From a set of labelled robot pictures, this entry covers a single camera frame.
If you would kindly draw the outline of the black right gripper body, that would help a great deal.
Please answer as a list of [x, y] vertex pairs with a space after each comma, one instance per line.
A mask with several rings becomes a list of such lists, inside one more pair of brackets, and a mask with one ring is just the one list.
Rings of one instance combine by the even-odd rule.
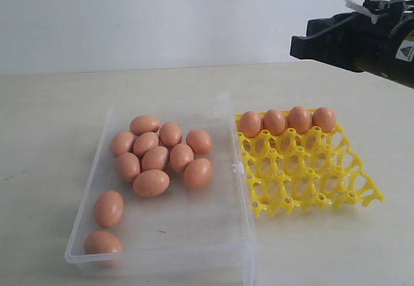
[[327, 36], [329, 65], [351, 72], [368, 72], [413, 88], [413, 57], [397, 54], [401, 49], [413, 55], [413, 45], [402, 42], [413, 33], [413, 14], [404, 15], [394, 27], [383, 17], [372, 24], [355, 12], [329, 18]]

